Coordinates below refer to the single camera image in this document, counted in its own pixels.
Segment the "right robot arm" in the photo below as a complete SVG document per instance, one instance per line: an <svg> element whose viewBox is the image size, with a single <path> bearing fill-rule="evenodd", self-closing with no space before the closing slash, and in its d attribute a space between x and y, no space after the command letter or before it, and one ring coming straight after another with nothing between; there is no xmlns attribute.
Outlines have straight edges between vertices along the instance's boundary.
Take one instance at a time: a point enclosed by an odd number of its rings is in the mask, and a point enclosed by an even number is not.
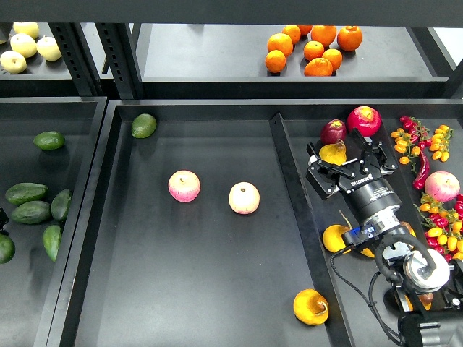
<svg viewBox="0 0 463 347"><path fill-rule="evenodd" d="M322 159L313 143L307 145L307 180L324 200L342 194L358 222L344 232L344 246L333 256L353 249L374 254L378 270L368 290L379 275L391 284L401 311L398 331L379 324L396 345L461 346L462 261L446 261L399 222L402 201L386 179L398 168L389 148L358 129L349 138L358 156L340 165Z"/></svg>

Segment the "yellow pear under arm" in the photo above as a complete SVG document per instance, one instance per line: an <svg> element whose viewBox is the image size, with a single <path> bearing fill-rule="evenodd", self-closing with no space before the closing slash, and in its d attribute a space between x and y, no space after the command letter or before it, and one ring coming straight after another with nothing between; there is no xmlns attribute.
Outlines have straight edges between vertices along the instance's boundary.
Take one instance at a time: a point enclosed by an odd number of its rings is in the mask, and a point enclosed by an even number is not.
<svg viewBox="0 0 463 347"><path fill-rule="evenodd" d="M411 298L416 296L419 300L419 304L416 306L413 304ZM397 290L394 293L394 297L396 299L397 304L404 312L413 312L419 311L420 307L424 310L428 311L432 307L433 302L433 294L408 294L403 291Z"/></svg>

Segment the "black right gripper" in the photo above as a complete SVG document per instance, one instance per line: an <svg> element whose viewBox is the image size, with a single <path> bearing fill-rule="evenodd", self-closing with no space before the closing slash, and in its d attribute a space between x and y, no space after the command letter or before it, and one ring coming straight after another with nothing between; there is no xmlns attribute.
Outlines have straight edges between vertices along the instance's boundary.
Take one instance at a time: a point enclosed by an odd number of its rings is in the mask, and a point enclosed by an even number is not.
<svg viewBox="0 0 463 347"><path fill-rule="evenodd" d="M306 147L309 155L306 179L321 199L328 199L341 190L357 220L368 220L383 210L398 210L402 201L388 181L370 173L377 168L381 174L392 174L399 167L390 147L384 142L364 137L358 128L351 131L351 137L361 150L360 173L367 176L352 179L353 170L322 160L310 142Z"/></svg>

